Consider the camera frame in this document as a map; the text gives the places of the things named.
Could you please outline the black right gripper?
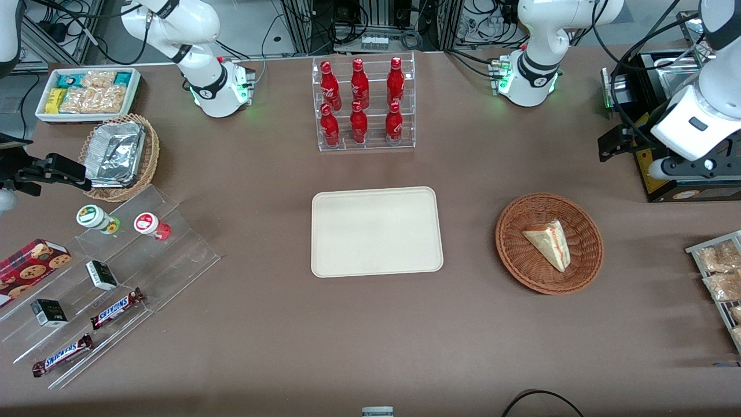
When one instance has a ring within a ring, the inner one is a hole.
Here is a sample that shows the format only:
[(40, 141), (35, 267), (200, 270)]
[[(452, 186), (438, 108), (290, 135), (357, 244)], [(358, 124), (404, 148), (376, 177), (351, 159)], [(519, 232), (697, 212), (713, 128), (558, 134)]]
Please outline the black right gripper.
[(47, 183), (61, 183), (90, 192), (92, 186), (86, 177), (86, 167), (61, 154), (49, 153), (42, 161), (42, 168), (34, 168), (34, 158), (25, 150), (32, 143), (33, 140), (1, 133), (2, 188), (40, 196), (42, 186), (36, 182), (44, 179)]

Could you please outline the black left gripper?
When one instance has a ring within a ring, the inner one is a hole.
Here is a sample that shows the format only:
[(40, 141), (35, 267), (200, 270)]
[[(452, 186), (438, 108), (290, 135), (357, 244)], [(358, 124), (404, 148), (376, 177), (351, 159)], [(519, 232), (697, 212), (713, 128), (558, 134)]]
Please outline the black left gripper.
[(625, 153), (635, 153), (637, 144), (651, 151), (654, 160), (667, 157), (667, 147), (651, 132), (657, 124), (656, 119), (639, 119), (635, 122), (640, 134), (636, 137), (633, 129), (620, 124), (598, 138), (598, 154), (601, 163)]

